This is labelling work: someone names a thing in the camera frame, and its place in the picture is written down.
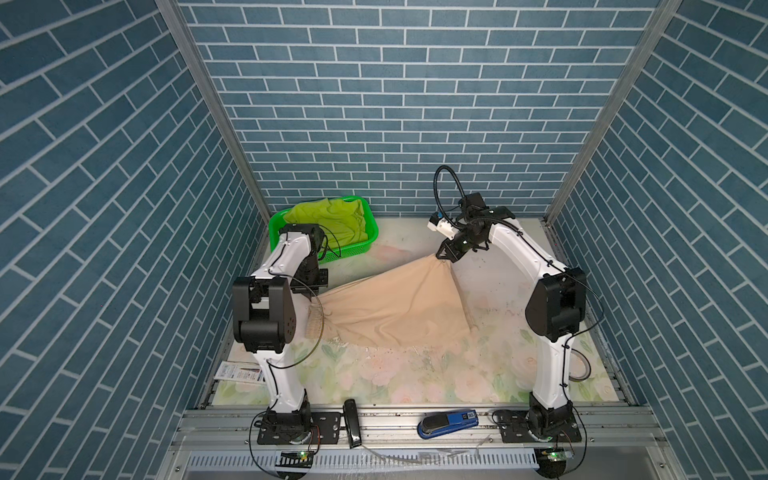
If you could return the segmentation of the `beige drawstring shorts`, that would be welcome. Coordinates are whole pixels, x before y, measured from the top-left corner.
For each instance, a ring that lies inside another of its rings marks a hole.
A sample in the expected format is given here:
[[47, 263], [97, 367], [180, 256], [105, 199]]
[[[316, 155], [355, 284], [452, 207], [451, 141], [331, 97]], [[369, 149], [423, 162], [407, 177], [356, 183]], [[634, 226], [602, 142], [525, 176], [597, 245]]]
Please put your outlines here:
[[452, 264], [433, 255], [322, 293], [305, 336], [380, 348], [439, 347], [470, 335]]

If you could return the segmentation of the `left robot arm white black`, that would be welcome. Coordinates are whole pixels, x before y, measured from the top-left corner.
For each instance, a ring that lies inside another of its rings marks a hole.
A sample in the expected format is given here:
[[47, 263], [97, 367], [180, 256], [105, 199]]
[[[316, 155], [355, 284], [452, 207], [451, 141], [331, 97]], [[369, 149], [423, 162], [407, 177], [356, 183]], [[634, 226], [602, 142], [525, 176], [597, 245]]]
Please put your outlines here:
[[310, 402], [290, 345], [307, 325], [311, 300], [328, 285], [328, 271], [319, 266], [326, 246], [320, 225], [289, 223], [264, 263], [232, 286], [233, 336], [264, 375], [270, 400], [261, 427], [270, 438], [285, 441], [312, 428]]

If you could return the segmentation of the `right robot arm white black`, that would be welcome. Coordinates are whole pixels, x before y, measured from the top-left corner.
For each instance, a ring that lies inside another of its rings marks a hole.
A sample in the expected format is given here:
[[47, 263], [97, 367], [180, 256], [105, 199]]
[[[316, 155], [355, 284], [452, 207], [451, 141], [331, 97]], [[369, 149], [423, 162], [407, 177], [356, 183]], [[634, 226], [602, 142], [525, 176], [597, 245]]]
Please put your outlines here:
[[586, 315], [586, 275], [548, 254], [507, 208], [488, 207], [478, 193], [462, 197], [459, 207], [456, 219], [439, 207], [428, 221], [430, 230], [445, 237], [436, 257], [457, 262], [470, 251], [496, 247], [532, 285], [524, 317], [538, 336], [538, 352], [527, 422], [534, 437], [548, 440], [574, 419], [569, 394], [571, 342]]

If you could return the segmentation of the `lime green shorts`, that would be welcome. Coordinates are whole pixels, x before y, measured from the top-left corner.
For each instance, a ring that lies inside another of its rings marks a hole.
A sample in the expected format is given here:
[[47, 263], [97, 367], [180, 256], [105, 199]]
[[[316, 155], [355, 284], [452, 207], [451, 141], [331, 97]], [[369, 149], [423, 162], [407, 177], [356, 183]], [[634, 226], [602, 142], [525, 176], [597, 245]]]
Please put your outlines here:
[[332, 248], [346, 247], [369, 239], [365, 211], [360, 199], [321, 199], [300, 203], [283, 216], [286, 223], [317, 224], [330, 233]]

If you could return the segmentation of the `green plastic basket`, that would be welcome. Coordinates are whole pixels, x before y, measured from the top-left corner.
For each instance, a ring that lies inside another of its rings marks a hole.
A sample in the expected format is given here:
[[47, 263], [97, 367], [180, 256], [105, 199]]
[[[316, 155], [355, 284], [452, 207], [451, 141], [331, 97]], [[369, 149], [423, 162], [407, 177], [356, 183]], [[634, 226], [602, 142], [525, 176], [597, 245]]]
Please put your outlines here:
[[[367, 241], [348, 245], [346, 247], [332, 248], [330, 246], [330, 233], [324, 231], [321, 228], [321, 226], [318, 225], [321, 231], [326, 236], [326, 240], [322, 241], [320, 252], [318, 254], [318, 260], [320, 261], [320, 263], [328, 263], [331, 261], [350, 258], [355, 255], [366, 253], [370, 249], [372, 244], [377, 240], [379, 235], [378, 225], [376, 223], [376, 220], [374, 218], [374, 215], [372, 213], [372, 210], [367, 200], [359, 196], [346, 196], [346, 197], [342, 197], [341, 199], [344, 199], [344, 200], [360, 199], [362, 201], [364, 211], [365, 211], [365, 219], [367, 222], [366, 230], [369, 235], [369, 239]], [[273, 250], [277, 246], [279, 240], [282, 238], [282, 236], [280, 235], [280, 231], [288, 224], [295, 224], [295, 223], [286, 223], [283, 219], [284, 214], [289, 209], [285, 209], [277, 212], [269, 220], [268, 232], [269, 232], [271, 250]]]

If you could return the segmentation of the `white blue paper card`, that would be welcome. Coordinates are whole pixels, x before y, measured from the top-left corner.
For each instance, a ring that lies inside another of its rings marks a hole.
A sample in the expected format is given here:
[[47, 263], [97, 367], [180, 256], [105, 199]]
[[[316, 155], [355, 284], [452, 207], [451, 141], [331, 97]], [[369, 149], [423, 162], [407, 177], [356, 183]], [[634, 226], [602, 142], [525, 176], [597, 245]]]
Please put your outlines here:
[[244, 384], [264, 384], [264, 374], [256, 363], [222, 361], [215, 371], [217, 381], [231, 381]]

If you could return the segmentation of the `black remote-like device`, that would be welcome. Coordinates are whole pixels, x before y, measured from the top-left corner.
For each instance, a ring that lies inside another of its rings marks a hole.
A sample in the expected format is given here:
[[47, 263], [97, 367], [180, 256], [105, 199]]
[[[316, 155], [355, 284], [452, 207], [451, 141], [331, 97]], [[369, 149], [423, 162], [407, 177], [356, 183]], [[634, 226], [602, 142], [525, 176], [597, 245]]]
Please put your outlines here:
[[344, 424], [350, 449], [362, 446], [362, 433], [356, 401], [347, 399], [343, 403]]

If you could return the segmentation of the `blue black stapler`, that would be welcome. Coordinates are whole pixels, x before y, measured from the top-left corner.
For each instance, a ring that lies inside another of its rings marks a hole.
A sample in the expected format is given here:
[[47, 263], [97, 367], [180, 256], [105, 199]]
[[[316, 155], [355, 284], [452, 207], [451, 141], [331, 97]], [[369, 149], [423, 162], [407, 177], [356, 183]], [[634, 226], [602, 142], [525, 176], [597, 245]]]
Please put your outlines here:
[[422, 439], [432, 439], [479, 425], [474, 409], [452, 410], [428, 414], [417, 425], [417, 433]]

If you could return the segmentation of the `left circuit board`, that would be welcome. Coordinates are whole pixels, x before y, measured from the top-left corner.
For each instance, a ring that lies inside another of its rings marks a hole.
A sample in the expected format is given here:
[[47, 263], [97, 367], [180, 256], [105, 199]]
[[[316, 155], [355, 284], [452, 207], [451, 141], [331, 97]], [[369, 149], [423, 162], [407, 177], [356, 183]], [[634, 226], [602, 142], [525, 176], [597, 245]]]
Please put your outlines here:
[[276, 457], [275, 467], [277, 470], [311, 469], [314, 464], [314, 457], [315, 453], [309, 451], [283, 451]]

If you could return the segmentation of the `circuit board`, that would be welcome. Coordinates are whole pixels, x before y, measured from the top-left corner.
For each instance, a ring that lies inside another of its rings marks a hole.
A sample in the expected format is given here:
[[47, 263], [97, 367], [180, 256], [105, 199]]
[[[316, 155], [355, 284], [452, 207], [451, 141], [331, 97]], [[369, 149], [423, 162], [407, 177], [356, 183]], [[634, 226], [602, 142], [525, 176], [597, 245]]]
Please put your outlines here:
[[275, 467], [277, 470], [311, 469], [314, 464], [314, 457], [315, 453], [309, 451], [283, 451], [276, 457]]
[[568, 455], [563, 449], [536, 449], [536, 473], [545, 479], [560, 479], [567, 470]]

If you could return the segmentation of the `right circuit board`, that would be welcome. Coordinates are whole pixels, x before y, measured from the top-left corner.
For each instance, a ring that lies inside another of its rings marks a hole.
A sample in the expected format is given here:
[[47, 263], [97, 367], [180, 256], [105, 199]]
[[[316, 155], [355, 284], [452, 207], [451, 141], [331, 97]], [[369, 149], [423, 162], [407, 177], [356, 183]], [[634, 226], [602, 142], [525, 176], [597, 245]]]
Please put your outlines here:
[[563, 449], [536, 449], [536, 473], [545, 479], [560, 479], [567, 470], [568, 455]]

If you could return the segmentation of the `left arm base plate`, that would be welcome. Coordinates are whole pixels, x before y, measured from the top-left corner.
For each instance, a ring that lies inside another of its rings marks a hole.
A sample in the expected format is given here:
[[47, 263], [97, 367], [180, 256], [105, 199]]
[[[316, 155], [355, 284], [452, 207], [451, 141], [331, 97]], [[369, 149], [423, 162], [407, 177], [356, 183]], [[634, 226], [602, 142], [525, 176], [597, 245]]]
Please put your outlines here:
[[258, 445], [336, 445], [342, 430], [342, 414], [314, 412], [304, 414], [267, 413], [255, 421]]

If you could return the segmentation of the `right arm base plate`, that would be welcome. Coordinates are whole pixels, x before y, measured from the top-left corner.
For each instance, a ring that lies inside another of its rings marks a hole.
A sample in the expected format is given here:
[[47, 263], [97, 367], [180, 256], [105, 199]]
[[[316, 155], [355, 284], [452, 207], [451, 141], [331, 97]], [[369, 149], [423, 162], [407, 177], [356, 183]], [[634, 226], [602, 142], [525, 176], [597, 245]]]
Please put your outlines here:
[[500, 409], [492, 412], [491, 420], [499, 429], [503, 443], [554, 443], [558, 440], [576, 444], [583, 441], [582, 429], [573, 415], [562, 426], [543, 434], [531, 431], [527, 415], [527, 410]]

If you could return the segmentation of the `aluminium front rail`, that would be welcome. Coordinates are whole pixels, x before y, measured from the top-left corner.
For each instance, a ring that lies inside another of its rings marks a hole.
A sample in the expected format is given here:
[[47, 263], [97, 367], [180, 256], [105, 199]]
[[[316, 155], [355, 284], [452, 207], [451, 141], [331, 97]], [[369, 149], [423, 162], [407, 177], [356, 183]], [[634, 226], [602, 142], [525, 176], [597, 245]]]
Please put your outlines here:
[[[322, 449], [347, 449], [352, 440], [370, 449], [482, 449], [485, 447], [664, 447], [666, 435], [651, 410], [623, 404], [588, 404], [576, 407], [572, 420], [554, 433], [533, 433], [522, 405], [486, 405], [474, 409], [476, 423], [463, 429], [444, 428], [439, 436], [427, 430], [447, 423], [454, 415], [468, 419], [456, 405], [360, 406], [356, 414], [343, 414], [340, 406], [317, 406]], [[170, 451], [256, 452], [287, 441], [270, 435], [262, 440], [265, 422], [261, 407], [212, 407], [183, 413]]]

